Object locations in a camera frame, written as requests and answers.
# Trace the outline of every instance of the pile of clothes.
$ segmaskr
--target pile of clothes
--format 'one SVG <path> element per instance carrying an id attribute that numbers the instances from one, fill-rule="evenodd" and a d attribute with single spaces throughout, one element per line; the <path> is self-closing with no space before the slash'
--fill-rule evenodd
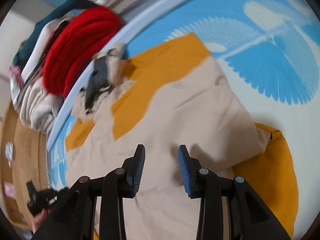
<path id="1" fill-rule="evenodd" d="M 84 11 L 72 17 L 73 9 Z M 120 27 L 116 14 L 91 0 L 67 0 L 36 23 L 9 68 L 12 103 L 20 121 L 49 134 L 64 98 Z"/>

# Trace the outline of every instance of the red fabric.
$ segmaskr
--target red fabric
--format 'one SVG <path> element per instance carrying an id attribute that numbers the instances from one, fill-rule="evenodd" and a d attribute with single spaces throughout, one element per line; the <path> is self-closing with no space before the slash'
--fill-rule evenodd
<path id="1" fill-rule="evenodd" d="M 44 88 L 66 98 L 92 56 L 117 33 L 120 19 L 99 6 L 79 14 L 58 36 L 43 67 Z"/>

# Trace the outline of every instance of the folded red blanket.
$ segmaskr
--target folded red blanket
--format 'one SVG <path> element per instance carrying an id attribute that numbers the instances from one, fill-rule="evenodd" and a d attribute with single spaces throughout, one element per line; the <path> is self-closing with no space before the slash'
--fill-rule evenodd
<path id="1" fill-rule="evenodd" d="M 92 56 L 117 33 L 120 26 L 119 17 L 103 6 L 79 14 L 47 54 L 43 68 L 45 89 L 66 98 Z"/>

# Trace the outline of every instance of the human hand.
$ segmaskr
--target human hand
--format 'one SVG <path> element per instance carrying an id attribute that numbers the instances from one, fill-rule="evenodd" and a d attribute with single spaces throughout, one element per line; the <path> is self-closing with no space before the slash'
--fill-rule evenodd
<path id="1" fill-rule="evenodd" d="M 31 221 L 32 232 L 35 233 L 38 228 L 41 226 L 42 222 L 47 217 L 47 211 L 43 209 L 41 213 L 37 214 Z"/>

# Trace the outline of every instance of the screw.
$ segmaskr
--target screw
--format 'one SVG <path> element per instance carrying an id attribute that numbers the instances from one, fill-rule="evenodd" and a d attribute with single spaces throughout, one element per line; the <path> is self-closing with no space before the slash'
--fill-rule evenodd
<path id="1" fill-rule="evenodd" d="M 208 171 L 207 169 L 205 169 L 205 168 L 201 168 L 201 169 L 199 170 L 199 172 L 200 172 L 202 175 L 207 175 L 207 174 L 209 173 L 209 171 Z"/>
<path id="2" fill-rule="evenodd" d="M 80 177 L 79 178 L 79 181 L 81 182 L 81 183 L 85 183 L 85 182 L 87 182 L 88 181 L 88 177 L 87 176 L 82 176 L 82 177 Z"/>
<path id="3" fill-rule="evenodd" d="M 236 177 L 236 182 L 238 182 L 238 183 L 244 183 L 244 178 L 238 176 L 238 177 Z"/>
<path id="4" fill-rule="evenodd" d="M 122 168 L 116 169 L 116 174 L 118 175 L 124 174 L 124 169 Z"/>

